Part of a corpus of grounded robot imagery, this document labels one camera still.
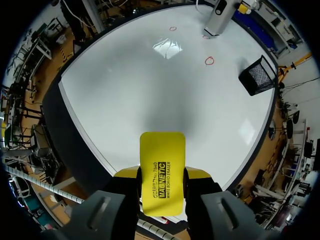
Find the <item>white cable sleeve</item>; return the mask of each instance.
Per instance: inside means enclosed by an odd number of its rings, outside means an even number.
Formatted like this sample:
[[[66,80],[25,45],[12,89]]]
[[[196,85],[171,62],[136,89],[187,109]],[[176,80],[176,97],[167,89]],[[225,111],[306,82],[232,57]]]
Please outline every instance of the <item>white cable sleeve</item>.
[[[35,177],[29,176],[28,174],[25,174],[24,172],[19,171],[19,170],[15,169],[15,168],[12,168],[10,166],[5,165],[4,169],[8,173],[10,173],[12,175],[15,175],[15,176],[17,176],[19,178],[22,178],[24,180],[28,180],[31,183],[34,183],[34,184],[36,184],[36,185],[38,185],[38,186],[40,186],[40,187],[42,187],[44,189],[47,189],[50,192],[58,194],[58,195],[60,195],[60,196],[62,196],[64,198],[69,199],[71,201],[74,201],[74,202],[76,202],[78,204],[81,204],[82,202],[85,201],[85,200],[83,200],[83,199],[81,199],[81,198],[79,198],[77,196],[74,196],[74,195],[72,195],[70,193],[67,193],[67,192],[62,191],[60,189],[57,189],[54,186],[52,186],[51,184],[41,182],[38,179],[36,179]],[[146,221],[143,221],[141,219],[138,220],[137,226],[149,231],[150,233],[158,236],[159,238],[161,238],[163,240],[180,240],[180,238],[177,238],[177,237],[173,236],[169,232],[164,231],[161,228],[159,228],[159,227],[157,227],[155,225],[152,225],[152,224],[150,224],[150,223],[148,223]]]
[[[51,184],[44,183],[44,182],[36,179],[35,177],[29,176],[28,174],[25,174],[24,172],[19,171],[19,170],[15,169],[15,168],[12,168],[10,166],[5,165],[4,169],[10,174],[13,174],[13,175],[15,175],[15,176],[17,176],[19,178],[24,179],[24,180],[28,180],[31,183],[34,183],[34,184],[36,184],[36,185],[38,185],[38,186],[40,186],[40,187],[42,187],[44,189],[47,189],[50,192],[58,194],[58,195],[60,195],[60,196],[62,196],[64,198],[69,199],[71,201],[74,201],[74,202],[76,202],[78,204],[81,204],[84,201],[83,199],[81,199],[81,198],[79,198],[77,196],[74,196],[74,195],[72,195],[70,193],[62,191],[61,189],[57,189],[54,186],[52,186]]]
[[[141,219],[138,220],[137,225],[147,231],[149,231],[150,233],[156,235],[157,237],[164,239],[164,240],[180,240],[180,238],[177,238],[175,236],[173,236],[172,234],[168,233],[165,230],[162,230],[161,228],[152,225],[146,221],[143,221]]]

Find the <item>cable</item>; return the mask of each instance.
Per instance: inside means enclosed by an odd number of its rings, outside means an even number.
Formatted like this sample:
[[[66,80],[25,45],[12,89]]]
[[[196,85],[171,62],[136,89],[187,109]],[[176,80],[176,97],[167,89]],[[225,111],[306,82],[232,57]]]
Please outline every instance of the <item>cable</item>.
[[[30,104],[30,105],[33,105],[33,104],[42,104],[42,102],[34,102],[34,103],[30,103],[30,102],[27,102],[25,101],[27,104]]]
[[[101,0],[109,9],[111,9],[111,7],[105,2],[105,0]]]
[[[25,174],[24,172],[22,171],[19,171],[15,168],[12,168],[12,167],[9,167],[9,166],[4,166],[4,169],[9,173],[9,174],[13,174],[15,176],[18,176],[19,178],[22,178],[24,180],[28,180],[29,182],[31,183],[34,183],[44,189],[47,189],[49,190],[50,192],[53,192],[55,194],[58,194],[66,199],[69,199],[71,201],[74,201],[78,204],[81,204],[83,203],[85,200],[77,197],[77,196],[74,196],[70,193],[67,193],[65,191],[62,191],[54,186],[52,186],[51,184],[48,184],[48,183],[44,183],[44,182],[41,182],[39,181],[38,179],[36,179],[35,177],[31,177],[27,174]],[[141,219],[138,220],[137,222],[137,225],[147,231],[149,231],[150,233],[158,236],[159,238],[161,239],[164,239],[164,240],[179,240],[179,238],[173,236],[172,234],[170,234],[169,232],[166,232],[164,230],[162,230],[161,228],[155,226],[155,225],[152,225],[146,221],[143,221]]]
[[[30,186],[29,186],[29,183],[27,182],[27,180],[25,180],[24,178],[19,177],[19,176],[18,176],[18,178],[23,179],[25,181],[26,185],[28,186],[28,194],[26,196],[24,196],[24,195],[22,195],[21,192],[19,192],[19,196],[18,196],[18,198],[25,199],[30,196]]]
[[[60,196],[62,196],[64,198],[69,199],[71,201],[74,201],[74,202],[76,202],[78,204],[81,204],[84,201],[83,199],[81,199],[81,198],[79,198],[77,196],[74,196],[74,195],[72,195],[70,193],[62,191],[61,189],[58,189],[58,188],[56,188],[56,187],[54,187],[54,186],[52,186],[52,185],[50,185],[48,183],[41,182],[38,179],[36,179],[35,177],[29,176],[29,175],[25,174],[24,172],[19,171],[19,170],[15,169],[15,168],[12,168],[12,167],[9,167],[9,166],[4,166],[4,169],[10,174],[13,174],[13,175],[16,175],[16,176],[18,176],[18,177],[20,177],[22,179],[28,180],[31,183],[34,183],[34,184],[36,184],[36,185],[38,185],[38,186],[40,186],[40,187],[42,187],[44,189],[49,190],[50,192],[58,194],[58,195],[60,195]]]
[[[68,9],[68,11],[71,13],[72,16],[74,16],[76,19],[78,19],[81,23],[83,23],[84,25],[86,25],[88,28],[94,28],[94,26],[89,26],[88,24],[86,24],[84,21],[82,21],[79,17],[77,17],[76,15],[74,15],[74,13],[70,10],[70,8],[68,7],[68,5],[66,4],[65,0],[62,0],[63,3],[65,4],[65,7]]]
[[[196,0],[196,1],[195,1],[195,9],[196,9],[199,13],[201,13],[202,15],[205,15],[203,12],[201,12],[201,11],[199,10],[198,4],[199,4],[199,0]]]
[[[297,88],[297,87],[300,87],[304,84],[307,84],[307,83],[310,83],[310,82],[313,82],[315,80],[318,80],[320,79],[320,76],[318,76],[317,78],[314,78],[314,79],[311,79],[311,80],[308,80],[308,81],[304,81],[304,82],[301,82],[301,83],[297,83],[297,84],[293,84],[293,85],[290,85],[290,86],[287,86],[284,88],[284,90],[288,90],[286,91],[283,96],[285,96],[287,93],[289,93],[290,91],[292,91],[293,89]]]
[[[121,3],[120,5],[115,6],[115,5],[112,4],[111,0],[109,0],[109,3],[111,4],[112,7],[118,7],[118,8],[121,7],[123,4],[125,4],[126,2],[128,2],[128,0],[125,0],[125,1],[124,1],[123,3]]]
[[[118,7],[121,7],[123,4],[125,4],[126,2],[128,2],[128,0],[125,0],[122,4],[120,4]]]
[[[317,79],[320,79],[320,76],[314,78],[314,79],[311,79],[311,80],[308,80],[308,81],[304,81],[304,82],[300,82],[300,83],[296,83],[296,84],[293,84],[293,85],[290,85],[290,86],[285,86],[284,88],[285,89],[288,89],[288,88],[291,88],[291,87],[296,87],[296,86],[302,86],[303,84],[307,84],[309,82],[313,82]]]

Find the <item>shelf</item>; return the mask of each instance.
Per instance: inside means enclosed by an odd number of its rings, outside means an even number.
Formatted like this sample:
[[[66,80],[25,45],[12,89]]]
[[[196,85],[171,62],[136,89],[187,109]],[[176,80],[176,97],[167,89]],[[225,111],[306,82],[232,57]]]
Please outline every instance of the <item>shelf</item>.
[[[54,213],[48,208],[47,204],[45,203],[45,201],[42,199],[42,197],[40,196],[40,194],[38,193],[38,191],[36,191],[36,189],[34,188],[34,185],[32,183],[30,183],[36,197],[39,199],[40,203],[42,204],[42,206],[45,208],[45,210],[48,212],[48,214],[53,218],[53,220],[55,220],[55,222],[60,226],[63,227],[63,224],[59,221],[59,219],[54,215]]]
[[[257,13],[261,17],[261,19],[263,19],[263,21],[266,22],[273,29],[273,31],[277,33],[277,35],[283,41],[284,45],[288,48],[289,52],[291,52],[289,44],[287,43],[286,39],[281,35],[281,33],[278,31],[278,29],[271,22],[268,22],[266,19],[264,19],[264,17],[260,14],[259,11],[254,11],[254,12]]]
[[[270,185],[266,188],[266,189],[268,189],[268,190],[270,190],[270,188],[271,188],[272,185],[274,184],[274,182],[275,182],[275,180],[276,180],[276,178],[277,178],[277,176],[278,176],[278,173],[280,172],[281,166],[282,166],[282,164],[283,164],[284,161],[285,161],[285,157],[286,157],[286,154],[287,154],[287,151],[288,151],[288,148],[289,148],[289,143],[290,143],[290,139],[287,139],[287,142],[286,142],[286,145],[285,145],[285,148],[284,148],[284,152],[283,152],[283,155],[282,155],[280,164],[279,164],[279,166],[278,166],[278,168],[277,168],[277,170],[276,170],[276,172],[275,172],[275,174],[274,174],[274,176],[273,176],[273,178],[272,178],[272,180],[271,180]]]
[[[288,199],[288,197],[291,195],[291,190],[292,190],[292,187],[293,187],[293,184],[295,183],[296,181],[296,177],[297,177],[297,174],[300,172],[301,170],[301,162],[302,162],[302,159],[304,158],[304,148],[305,148],[305,143],[307,141],[307,120],[305,119],[304,120],[304,130],[303,131],[296,131],[293,132],[293,134],[303,134],[303,142],[302,142],[302,148],[301,148],[301,153],[298,157],[298,162],[297,162],[297,167],[296,167],[296,170],[294,171],[294,174],[292,176],[292,180],[290,181],[290,184],[288,186],[288,189],[287,191],[285,192],[285,195],[283,197],[283,200],[282,200],[282,203],[281,205],[278,207],[278,209],[274,212],[274,214],[270,217],[270,219],[268,221],[266,221],[266,223],[263,224],[263,228],[266,229],[267,226],[271,223],[271,221],[274,219],[274,217],[278,214],[278,212],[282,209],[282,207],[284,206],[284,204],[286,203],[286,200]]]
[[[284,198],[287,198],[287,196],[290,195],[292,187],[293,187],[293,184],[294,184],[294,182],[296,180],[296,177],[297,177],[297,173],[300,172],[301,162],[302,162],[302,159],[304,158],[304,150],[305,150],[306,140],[307,140],[307,120],[304,120],[304,131],[303,131],[303,142],[302,142],[302,147],[301,147],[301,153],[300,153],[300,156],[299,156],[298,161],[297,161],[296,170],[294,171],[292,180],[291,180],[291,182],[289,184],[288,190],[286,191]]]

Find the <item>black wire mesh basket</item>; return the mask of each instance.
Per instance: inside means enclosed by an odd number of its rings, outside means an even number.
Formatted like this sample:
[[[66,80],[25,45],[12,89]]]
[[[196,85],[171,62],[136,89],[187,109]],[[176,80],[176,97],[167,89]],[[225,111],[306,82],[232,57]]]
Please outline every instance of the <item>black wire mesh basket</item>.
[[[239,76],[239,80],[250,96],[262,93],[276,86],[276,73],[262,55],[247,67]]]

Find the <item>wooden floor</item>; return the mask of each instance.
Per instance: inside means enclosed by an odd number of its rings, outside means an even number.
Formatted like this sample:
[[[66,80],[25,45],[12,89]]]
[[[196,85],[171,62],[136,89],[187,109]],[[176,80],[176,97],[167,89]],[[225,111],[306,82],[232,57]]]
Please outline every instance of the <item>wooden floor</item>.
[[[65,55],[68,56],[69,54],[71,54],[73,52],[73,39],[74,39],[74,37],[73,37],[73,34],[70,29],[66,30],[65,36],[66,36],[66,42],[62,45],[62,49],[63,49]],[[28,93],[26,94],[25,100],[27,103],[25,106],[27,108],[34,109],[34,110],[40,109],[40,104],[38,104],[38,103],[42,102],[44,95],[46,94],[46,91],[48,90],[51,82],[53,81],[53,79],[57,75],[57,69],[60,66],[62,66],[63,64],[64,63],[63,63],[63,57],[62,57],[61,50],[59,49],[59,47],[57,47],[56,49],[52,50],[52,60],[45,59],[45,61],[42,63],[42,65],[40,66],[40,68],[38,69],[38,71],[35,75],[34,81],[36,83],[37,93],[35,94],[35,97],[32,100],[29,98],[29,94]],[[279,110],[277,110],[277,109],[275,110],[275,112],[273,114],[273,119],[275,120],[277,127],[280,127],[282,125],[283,120],[281,119]],[[33,124],[37,124],[37,123],[38,123],[38,120],[36,120],[36,119],[24,118],[21,122],[21,125],[24,128],[31,128],[31,126]],[[254,185],[254,180],[258,174],[258,171],[260,169],[265,170],[267,165],[270,163],[272,156],[277,154],[277,151],[279,150],[279,148],[276,149],[276,146],[277,146],[277,143],[281,142],[281,140],[278,141],[279,137],[281,137],[280,133],[277,132],[274,140],[270,140],[268,136],[265,138],[263,145],[262,145],[256,159],[254,160],[251,167],[249,168],[246,175],[244,176],[244,178],[241,181],[241,184],[245,186],[244,196],[248,195],[249,189]],[[63,181],[63,179],[70,177],[71,175],[66,170],[62,176],[63,177],[62,177],[61,181]],[[36,186],[35,189],[39,192],[43,191],[42,188],[38,187],[38,186]],[[68,187],[64,188],[63,190],[66,192],[69,192],[71,194],[74,194],[78,197],[82,197],[84,199],[87,197],[84,194],[84,192],[80,189],[80,187],[77,185],[77,183],[73,183],[73,184],[69,185]],[[49,206],[54,204],[53,202],[51,202],[50,198],[45,199],[45,202]],[[66,204],[73,204],[68,200],[65,200],[65,202],[66,202]],[[63,224],[65,224],[69,221],[69,217],[63,212],[63,208],[56,209],[54,214],[57,216],[57,218],[60,219],[60,221]]]

